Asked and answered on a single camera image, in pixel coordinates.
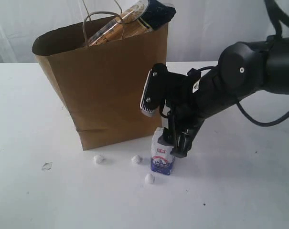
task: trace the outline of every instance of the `white backdrop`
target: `white backdrop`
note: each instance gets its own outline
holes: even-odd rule
[[[85,0],[89,11],[119,12],[113,0]],[[118,0],[127,9],[137,0]],[[218,60],[237,41],[274,32],[263,0],[164,0],[177,14],[170,23],[168,61]],[[289,0],[277,0],[289,14]],[[49,30],[83,20],[82,0],[0,0],[0,62],[35,62],[31,46]],[[284,29],[284,36],[289,31]]]

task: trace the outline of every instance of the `cotton ball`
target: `cotton ball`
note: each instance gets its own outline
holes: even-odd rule
[[[102,161],[104,161],[104,157],[102,155],[96,155],[93,157],[93,161],[98,165],[101,164]]]
[[[148,173],[148,174],[145,176],[145,183],[147,183],[147,184],[154,184],[154,181],[155,181],[155,177],[154,177],[151,173]]]
[[[133,164],[139,164],[142,161],[142,157],[140,157],[139,155],[133,156],[131,161]]]

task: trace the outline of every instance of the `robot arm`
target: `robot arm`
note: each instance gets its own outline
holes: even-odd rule
[[[201,71],[208,69],[201,77]],[[187,76],[168,72],[164,64],[154,65],[140,107],[148,116],[159,107],[169,125],[159,140],[174,146],[172,155],[186,157],[204,120],[232,105],[237,104],[260,126],[276,125],[289,117],[288,112],[272,123],[260,123],[248,116],[239,101],[259,90],[289,94],[289,38],[281,38],[279,32],[265,42],[231,45],[223,51],[217,66],[191,69]],[[166,115],[165,105],[170,108]]]

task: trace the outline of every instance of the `red logo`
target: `red logo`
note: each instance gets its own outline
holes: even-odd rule
[[[158,153],[165,154],[166,151],[165,151],[164,149],[158,149],[158,148],[157,148],[157,152],[158,152]]]

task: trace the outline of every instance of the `paper bag handle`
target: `paper bag handle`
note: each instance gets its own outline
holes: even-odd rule
[[[109,11],[92,12],[92,13],[87,15],[87,17],[84,19],[84,22],[83,22],[83,34],[84,34],[85,43],[86,43],[87,48],[89,47],[89,43],[88,43],[88,37],[87,37],[87,32],[86,32],[86,21],[87,21],[88,18],[90,18],[90,16],[95,15],[95,14],[110,14],[110,15],[113,15],[113,16],[116,16],[116,17],[120,18],[120,22],[122,23],[122,26],[123,26],[121,39],[124,38],[124,21],[123,21],[123,18],[120,15],[118,15],[117,13],[114,13],[114,12],[109,12]]]

